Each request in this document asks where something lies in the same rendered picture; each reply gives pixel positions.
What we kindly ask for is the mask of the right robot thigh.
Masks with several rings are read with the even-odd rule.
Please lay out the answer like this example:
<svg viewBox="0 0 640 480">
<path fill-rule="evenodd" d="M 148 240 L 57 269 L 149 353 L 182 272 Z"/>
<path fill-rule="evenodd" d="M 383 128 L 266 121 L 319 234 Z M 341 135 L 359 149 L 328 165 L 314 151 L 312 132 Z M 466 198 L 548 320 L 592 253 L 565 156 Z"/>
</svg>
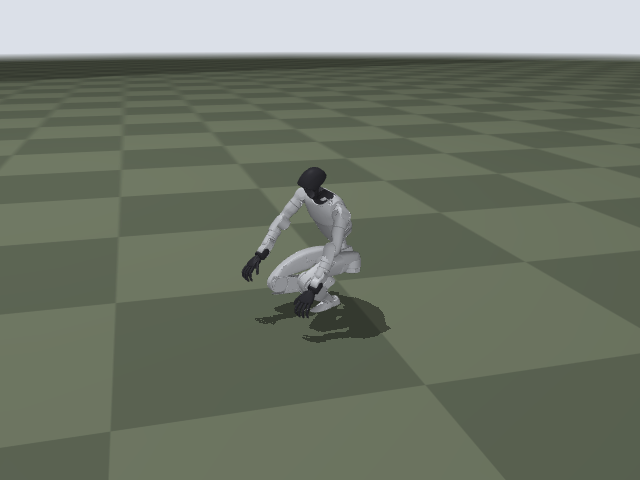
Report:
<svg viewBox="0 0 640 480">
<path fill-rule="evenodd" d="M 281 262 L 270 274 L 267 286 L 274 292 L 282 292 L 287 286 L 286 277 L 307 270 L 321 261 L 324 246 L 300 250 Z"/>
</svg>

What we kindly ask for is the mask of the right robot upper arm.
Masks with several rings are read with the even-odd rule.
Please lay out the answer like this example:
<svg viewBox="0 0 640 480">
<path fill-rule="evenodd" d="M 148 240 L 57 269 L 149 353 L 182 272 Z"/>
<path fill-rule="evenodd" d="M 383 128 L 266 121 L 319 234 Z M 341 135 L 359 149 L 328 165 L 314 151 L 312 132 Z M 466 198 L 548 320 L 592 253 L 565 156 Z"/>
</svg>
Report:
<svg viewBox="0 0 640 480">
<path fill-rule="evenodd" d="M 280 213 L 283 216 L 283 218 L 277 227 L 279 227 L 281 230 L 286 230 L 290 226 L 291 222 L 289 218 L 293 216 L 305 203 L 304 199 L 306 195 L 307 194 L 304 188 L 301 187 L 296 190 L 294 196 L 286 204 L 283 211 Z"/>
</svg>

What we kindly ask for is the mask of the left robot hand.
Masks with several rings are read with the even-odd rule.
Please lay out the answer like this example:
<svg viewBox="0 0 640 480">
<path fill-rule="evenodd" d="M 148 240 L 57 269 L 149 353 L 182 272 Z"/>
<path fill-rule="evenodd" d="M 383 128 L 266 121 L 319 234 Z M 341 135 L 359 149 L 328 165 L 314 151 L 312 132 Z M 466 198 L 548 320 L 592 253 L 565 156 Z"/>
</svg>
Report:
<svg viewBox="0 0 640 480">
<path fill-rule="evenodd" d="M 318 294 L 320 292 L 320 290 L 322 289 L 322 287 L 323 287 L 323 283 L 320 283 L 317 288 L 314 288 L 314 287 L 310 286 L 310 284 L 309 284 L 309 286 L 307 287 L 308 291 L 304 291 L 301 295 L 299 295 L 295 299 L 294 305 L 296 305 L 296 306 L 294 308 L 294 313 L 297 315 L 297 309 L 298 309 L 298 317 L 301 317 L 300 316 L 300 312 L 301 312 L 302 317 L 305 318 L 304 317 L 304 311 L 306 309 L 306 317 L 309 318 L 308 314 L 309 314 L 310 307 L 311 307 L 311 305 L 312 305 L 312 303 L 314 301 L 315 294 Z M 301 311 L 301 309 L 302 309 L 302 311 Z"/>
</svg>

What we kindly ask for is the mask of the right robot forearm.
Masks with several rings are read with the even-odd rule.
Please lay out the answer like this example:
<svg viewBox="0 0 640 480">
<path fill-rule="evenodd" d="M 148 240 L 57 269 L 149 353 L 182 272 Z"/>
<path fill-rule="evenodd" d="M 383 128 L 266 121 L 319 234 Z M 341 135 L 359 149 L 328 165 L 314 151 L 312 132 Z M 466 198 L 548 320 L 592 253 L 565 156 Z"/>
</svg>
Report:
<svg viewBox="0 0 640 480">
<path fill-rule="evenodd" d="M 262 241 L 262 244 L 258 248 L 257 252 L 262 253 L 265 249 L 269 249 L 269 255 L 270 255 L 271 249 L 274 247 L 274 244 L 275 244 L 278 236 L 280 236 L 280 234 L 281 234 L 281 231 L 280 231 L 281 229 L 279 229 L 277 226 L 281 222 L 282 218 L 283 218 L 283 216 L 280 214 L 272 222 L 272 224 L 270 225 L 270 227 L 268 229 L 269 231 L 268 231 L 267 235 L 265 236 L 264 240 Z"/>
</svg>

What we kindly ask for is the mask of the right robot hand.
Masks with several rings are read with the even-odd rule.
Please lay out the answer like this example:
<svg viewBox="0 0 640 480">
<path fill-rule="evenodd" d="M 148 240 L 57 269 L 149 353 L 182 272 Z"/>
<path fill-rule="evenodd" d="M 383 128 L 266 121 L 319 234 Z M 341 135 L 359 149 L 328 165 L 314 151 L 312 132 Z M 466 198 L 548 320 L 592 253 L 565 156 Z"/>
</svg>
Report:
<svg viewBox="0 0 640 480">
<path fill-rule="evenodd" d="M 255 252 L 255 256 L 251 258 L 247 262 L 247 265 L 245 265 L 245 267 L 242 269 L 242 276 L 244 277 L 245 280 L 247 280 L 248 282 L 249 282 L 249 279 L 253 281 L 252 273 L 254 269 L 256 268 L 256 274 L 258 275 L 259 264 L 261 263 L 261 260 L 264 260 L 268 255 L 269 255 L 269 249 L 265 249 L 262 253 Z M 248 276 L 249 276 L 249 279 L 248 279 Z"/>
</svg>

